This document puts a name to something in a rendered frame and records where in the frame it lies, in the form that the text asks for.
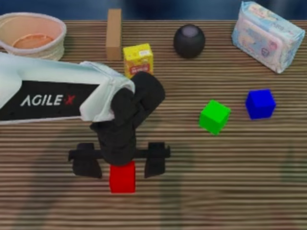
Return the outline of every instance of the wooden table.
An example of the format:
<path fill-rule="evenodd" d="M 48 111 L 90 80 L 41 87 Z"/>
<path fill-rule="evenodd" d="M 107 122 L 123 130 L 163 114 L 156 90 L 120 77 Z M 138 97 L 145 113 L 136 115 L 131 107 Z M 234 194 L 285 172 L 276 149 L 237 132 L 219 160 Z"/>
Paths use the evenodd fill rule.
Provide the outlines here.
<path fill-rule="evenodd" d="M 231 43 L 233 21 L 195 21 L 207 44 L 195 60 L 173 51 L 186 22 L 123 23 L 123 45 L 149 42 L 154 72 L 167 99 L 137 130 L 138 146 L 165 141 L 167 172 L 143 178 L 137 192 L 111 195 L 108 165 L 102 180 L 75 177 L 67 152 L 96 142 L 80 120 L 1 126 L 0 230 L 303 230 L 307 226 L 307 43 L 277 75 Z M 295 22 L 307 29 L 307 22 Z M 67 22 L 63 61 L 104 62 L 106 22 Z M 271 88 L 277 108 L 250 121 L 248 90 Z M 217 137 L 198 127 L 210 99 L 232 109 Z"/>

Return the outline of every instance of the basket rim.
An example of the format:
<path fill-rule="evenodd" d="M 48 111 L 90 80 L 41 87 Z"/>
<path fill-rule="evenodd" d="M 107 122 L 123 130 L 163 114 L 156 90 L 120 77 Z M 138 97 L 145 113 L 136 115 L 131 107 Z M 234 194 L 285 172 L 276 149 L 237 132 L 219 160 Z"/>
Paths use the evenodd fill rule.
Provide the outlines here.
<path fill-rule="evenodd" d="M 54 45 L 60 43 L 64 39 L 64 37 L 66 36 L 66 33 L 67 33 L 66 24 L 62 20 L 60 20 L 56 17 L 49 16 L 49 15 L 42 14 L 42 13 L 14 12 L 14 13 L 6 13 L 6 14 L 1 15 L 0 21 L 2 19 L 9 18 L 9 17 L 12 17 L 12 16 L 31 16 L 31 17 L 45 18 L 45 19 L 52 20 L 54 22 L 59 23 L 59 25 L 61 26 L 61 29 L 62 29 L 62 33 L 56 39 L 54 39 L 52 42 L 45 44 L 43 46 L 37 47 L 37 48 L 33 48 L 33 49 L 15 48 L 15 47 L 12 47 L 12 46 L 10 46 L 10 45 L 8 45 L 8 44 L 6 44 L 6 43 L 4 43 L 3 41 L 0 40 L 0 46 L 3 47 L 6 51 L 9 50 L 10 52 L 13 52 L 13 53 L 22 53 L 22 54 L 37 53 L 37 52 L 44 51 L 44 50 L 50 48 L 51 46 L 54 46 Z"/>

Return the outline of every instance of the yellow box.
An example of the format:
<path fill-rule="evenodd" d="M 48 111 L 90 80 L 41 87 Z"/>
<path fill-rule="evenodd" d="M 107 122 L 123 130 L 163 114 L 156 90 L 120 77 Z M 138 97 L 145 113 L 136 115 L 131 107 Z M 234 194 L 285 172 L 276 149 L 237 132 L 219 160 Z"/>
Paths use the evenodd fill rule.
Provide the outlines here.
<path fill-rule="evenodd" d="M 123 48 L 125 75 L 131 79 L 134 74 L 145 71 L 154 73 L 154 55 L 148 43 Z"/>

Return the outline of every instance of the green cube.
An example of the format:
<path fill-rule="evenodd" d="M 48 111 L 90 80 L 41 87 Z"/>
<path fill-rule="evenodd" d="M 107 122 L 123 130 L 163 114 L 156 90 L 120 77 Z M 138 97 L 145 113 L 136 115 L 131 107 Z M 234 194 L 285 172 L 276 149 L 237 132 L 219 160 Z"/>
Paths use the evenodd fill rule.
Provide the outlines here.
<path fill-rule="evenodd" d="M 226 125 L 230 112 L 230 108 L 211 100 L 201 112 L 200 127 L 214 135 L 218 135 Z"/>

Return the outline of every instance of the blue background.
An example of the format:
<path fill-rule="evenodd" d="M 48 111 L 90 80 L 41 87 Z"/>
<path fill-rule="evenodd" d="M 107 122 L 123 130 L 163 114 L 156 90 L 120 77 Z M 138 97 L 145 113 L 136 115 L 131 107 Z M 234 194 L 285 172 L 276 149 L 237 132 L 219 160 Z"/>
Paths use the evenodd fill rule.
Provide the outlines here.
<path fill-rule="evenodd" d="M 288 20 L 307 19 L 307 0 L 256 0 Z M 235 20 L 241 0 L 0 0 L 0 14 L 37 12 L 62 20 L 105 20 L 121 8 L 124 19 Z"/>

